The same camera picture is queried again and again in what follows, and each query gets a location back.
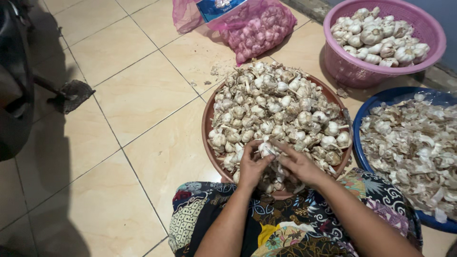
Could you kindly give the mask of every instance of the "blue label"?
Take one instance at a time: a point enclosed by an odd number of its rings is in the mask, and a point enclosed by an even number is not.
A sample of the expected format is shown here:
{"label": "blue label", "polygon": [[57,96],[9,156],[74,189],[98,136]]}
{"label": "blue label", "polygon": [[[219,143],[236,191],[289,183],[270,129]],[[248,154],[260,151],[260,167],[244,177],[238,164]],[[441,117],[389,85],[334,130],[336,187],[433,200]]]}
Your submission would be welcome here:
{"label": "blue label", "polygon": [[245,1],[247,0],[201,0],[197,3],[197,8],[205,23],[208,23],[231,11]]}

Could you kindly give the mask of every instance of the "round tray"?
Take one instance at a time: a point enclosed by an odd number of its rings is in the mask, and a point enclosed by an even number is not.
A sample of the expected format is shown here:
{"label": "round tray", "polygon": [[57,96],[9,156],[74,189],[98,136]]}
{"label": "round tray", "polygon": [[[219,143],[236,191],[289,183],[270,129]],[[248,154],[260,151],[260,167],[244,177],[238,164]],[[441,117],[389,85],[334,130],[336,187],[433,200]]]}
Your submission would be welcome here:
{"label": "round tray", "polygon": [[[340,100],[339,96],[337,96],[333,90],[331,90],[326,84],[324,84],[322,81],[316,79],[314,76],[309,76],[307,78],[309,81],[316,83],[316,85],[322,87],[322,93],[327,97],[328,102],[334,102],[337,103],[341,109],[345,108],[343,102]],[[233,176],[230,174],[230,172],[226,169],[223,169],[221,167],[221,164],[223,161],[217,160],[216,156],[214,154],[214,150],[211,148],[209,145],[207,139],[208,139],[208,134],[209,132],[213,129],[211,126],[211,120],[210,118],[214,117],[214,108],[213,105],[215,103],[214,101],[214,96],[216,95],[217,90],[222,88],[225,85],[224,82],[216,89],[214,90],[213,94],[211,95],[210,99],[208,100],[205,111],[203,113],[203,120],[202,120],[202,137],[203,137],[203,145],[205,146],[206,154],[208,154],[209,160],[213,164],[214,168],[219,172],[219,174],[226,178],[228,181],[233,183]],[[334,176],[337,178],[344,170],[344,167],[346,166],[349,157],[351,156],[351,151],[352,151],[352,144],[349,146],[349,148],[346,148],[343,150],[343,155],[341,157],[341,163],[337,166],[334,166],[333,168],[336,171],[336,175]],[[287,191],[275,191],[272,196],[274,196],[276,199],[285,199],[288,197],[293,196],[293,193],[287,192]]]}
{"label": "round tray", "polygon": [[[360,143],[359,131],[362,118],[368,116],[369,111],[373,107],[380,106],[382,102],[385,102],[387,105],[393,105],[404,100],[413,99],[414,94],[422,92],[426,93],[425,100],[431,101],[431,104],[433,105],[449,106],[457,104],[457,99],[451,94],[439,92],[429,88],[405,86],[379,92],[368,99],[362,107],[360,107],[356,118],[354,119],[354,148],[364,170],[374,174],[374,170],[370,167],[368,160],[365,158],[365,154],[363,153],[362,145]],[[424,225],[443,232],[457,234],[456,221],[447,219],[446,223],[439,223],[435,220],[435,217],[426,215],[422,211],[416,211],[416,213]]]}

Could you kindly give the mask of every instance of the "lap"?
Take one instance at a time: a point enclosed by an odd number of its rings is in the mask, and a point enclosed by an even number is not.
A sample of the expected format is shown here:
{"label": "lap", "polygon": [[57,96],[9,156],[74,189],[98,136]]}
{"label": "lap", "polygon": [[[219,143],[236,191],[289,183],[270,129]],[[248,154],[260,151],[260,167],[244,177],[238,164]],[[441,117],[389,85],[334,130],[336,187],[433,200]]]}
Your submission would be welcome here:
{"label": "lap", "polygon": [[[361,169],[351,170],[339,182],[417,248],[422,246],[419,219],[396,187]],[[235,189],[234,184],[214,182],[188,182],[178,188],[169,238],[177,256],[193,256]],[[323,197],[309,188],[281,201],[254,195],[241,256],[306,256],[316,251],[356,256],[352,245]]]}

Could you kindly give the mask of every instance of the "pile of garlic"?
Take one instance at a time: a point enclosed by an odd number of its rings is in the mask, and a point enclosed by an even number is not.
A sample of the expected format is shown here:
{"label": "pile of garlic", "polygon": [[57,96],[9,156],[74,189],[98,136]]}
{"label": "pile of garlic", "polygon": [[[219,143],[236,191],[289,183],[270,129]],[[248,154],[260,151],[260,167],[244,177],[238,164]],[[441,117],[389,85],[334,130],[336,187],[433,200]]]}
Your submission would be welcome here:
{"label": "pile of garlic", "polygon": [[[343,149],[352,143],[340,107],[322,93],[322,87],[307,80],[307,74],[273,62],[236,68],[215,95],[213,130],[208,143],[223,167],[239,181],[239,163],[243,146],[252,140],[264,140],[261,157],[282,153],[268,139],[290,144],[314,160],[323,171],[334,175],[332,166],[341,163]],[[277,160],[265,170],[259,189],[266,193],[287,190],[297,193],[304,185]]]}
{"label": "pile of garlic", "polygon": [[414,28],[393,15],[378,17],[372,11],[358,9],[352,17],[340,17],[331,27],[333,38],[350,55],[384,67],[408,67],[423,62],[430,47],[411,37]]}
{"label": "pile of garlic", "polygon": [[360,141],[379,176],[415,209],[444,223],[457,220],[457,105],[434,106],[424,98],[416,94],[371,109],[362,119]]}

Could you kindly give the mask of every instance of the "wall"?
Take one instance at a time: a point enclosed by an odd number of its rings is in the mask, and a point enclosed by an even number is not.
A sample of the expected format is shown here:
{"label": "wall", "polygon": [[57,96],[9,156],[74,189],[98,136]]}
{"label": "wall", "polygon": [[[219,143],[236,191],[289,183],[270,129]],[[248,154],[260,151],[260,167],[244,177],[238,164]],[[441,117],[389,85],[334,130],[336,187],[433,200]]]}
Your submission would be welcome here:
{"label": "wall", "polygon": [[[326,0],[335,6],[343,0]],[[457,0],[405,0],[432,15],[443,27],[447,48],[441,64],[457,72]]]}

